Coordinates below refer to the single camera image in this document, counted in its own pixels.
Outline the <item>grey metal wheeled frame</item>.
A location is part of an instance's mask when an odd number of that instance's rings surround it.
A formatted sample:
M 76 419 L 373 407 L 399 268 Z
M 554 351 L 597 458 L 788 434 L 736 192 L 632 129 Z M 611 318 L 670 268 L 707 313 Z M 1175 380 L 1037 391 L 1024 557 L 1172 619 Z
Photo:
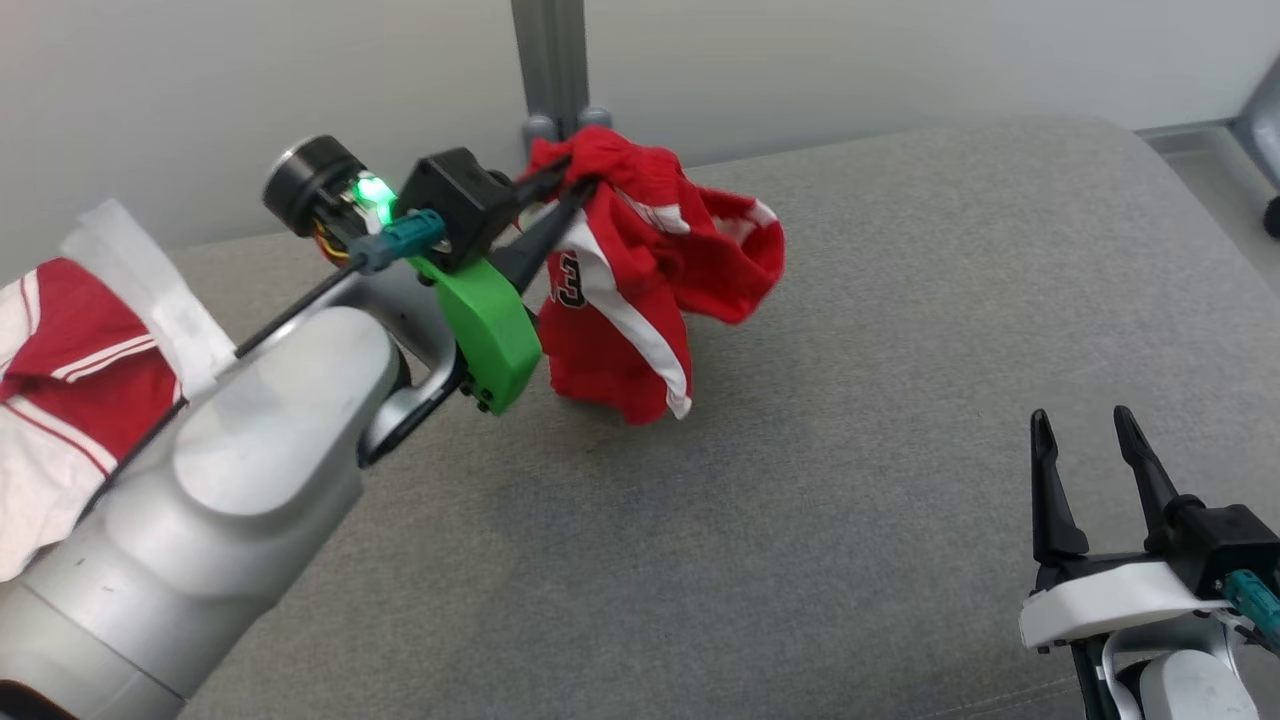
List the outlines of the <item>grey metal wheeled frame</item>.
M 1280 242 L 1280 58 L 1267 70 L 1240 114 L 1230 122 L 1235 141 L 1274 187 L 1263 231 Z

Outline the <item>red and white jersey shirt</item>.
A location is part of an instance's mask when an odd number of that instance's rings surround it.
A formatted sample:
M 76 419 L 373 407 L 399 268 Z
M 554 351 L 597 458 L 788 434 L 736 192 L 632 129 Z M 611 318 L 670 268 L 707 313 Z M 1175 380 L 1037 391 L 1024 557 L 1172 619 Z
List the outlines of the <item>red and white jersey shirt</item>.
M 145 324 L 74 261 L 0 288 L 0 583 L 70 534 L 180 392 Z

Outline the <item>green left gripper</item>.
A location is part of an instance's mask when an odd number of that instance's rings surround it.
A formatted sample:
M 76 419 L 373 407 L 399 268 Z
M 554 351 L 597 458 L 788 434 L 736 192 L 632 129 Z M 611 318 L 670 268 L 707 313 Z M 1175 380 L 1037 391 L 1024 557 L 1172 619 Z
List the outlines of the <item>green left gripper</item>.
M 512 183 L 517 209 L 545 202 L 564 182 L 570 158 L 559 158 Z M 538 332 L 520 293 L 532 283 L 577 215 L 596 191 L 588 178 L 563 191 L 534 215 L 527 229 L 454 272 L 419 258 L 419 273 L 433 282 L 445 322 L 467 364 L 470 387 L 494 415 L 524 393 L 543 357 Z

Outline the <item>grey partition post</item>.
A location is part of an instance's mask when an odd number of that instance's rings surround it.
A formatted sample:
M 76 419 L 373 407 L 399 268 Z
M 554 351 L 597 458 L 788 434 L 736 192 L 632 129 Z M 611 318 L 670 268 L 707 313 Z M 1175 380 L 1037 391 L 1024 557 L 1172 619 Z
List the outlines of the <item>grey partition post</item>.
M 527 117 L 526 154 L 543 138 L 563 141 L 584 127 L 613 126 L 590 96 L 585 0 L 509 0 Z

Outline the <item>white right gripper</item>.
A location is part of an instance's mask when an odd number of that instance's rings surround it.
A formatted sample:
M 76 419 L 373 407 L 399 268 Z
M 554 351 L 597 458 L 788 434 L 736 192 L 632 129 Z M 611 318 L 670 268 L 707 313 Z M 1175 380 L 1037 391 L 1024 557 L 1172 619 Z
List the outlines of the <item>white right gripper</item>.
M 1188 509 L 1204 509 L 1194 495 L 1179 493 L 1133 411 L 1114 409 L 1121 456 L 1132 469 L 1147 528 L 1144 550 L 1165 553 Z M 1075 524 L 1057 468 L 1059 443 L 1046 410 L 1030 415 L 1030 506 L 1033 559 L 1042 566 L 1083 559 L 1085 533 Z M 1023 602 L 1018 619 L 1028 650 L 1059 641 L 1102 635 L 1112 652 L 1198 650 L 1231 653 L 1242 637 L 1215 611 L 1222 600 L 1199 600 L 1165 562 L 1137 562 L 1064 582 Z

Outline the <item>red basketball shorts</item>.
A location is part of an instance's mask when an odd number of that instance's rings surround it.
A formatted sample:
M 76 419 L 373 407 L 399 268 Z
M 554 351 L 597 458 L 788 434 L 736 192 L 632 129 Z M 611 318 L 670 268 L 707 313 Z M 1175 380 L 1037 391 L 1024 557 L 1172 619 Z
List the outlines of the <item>red basketball shorts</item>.
M 692 406 L 685 316 L 744 323 L 785 272 L 785 229 L 759 199 L 692 183 L 668 149 L 605 127 L 534 141 L 529 172 L 595 181 L 547 259 L 538 333 L 558 395 L 634 425 Z

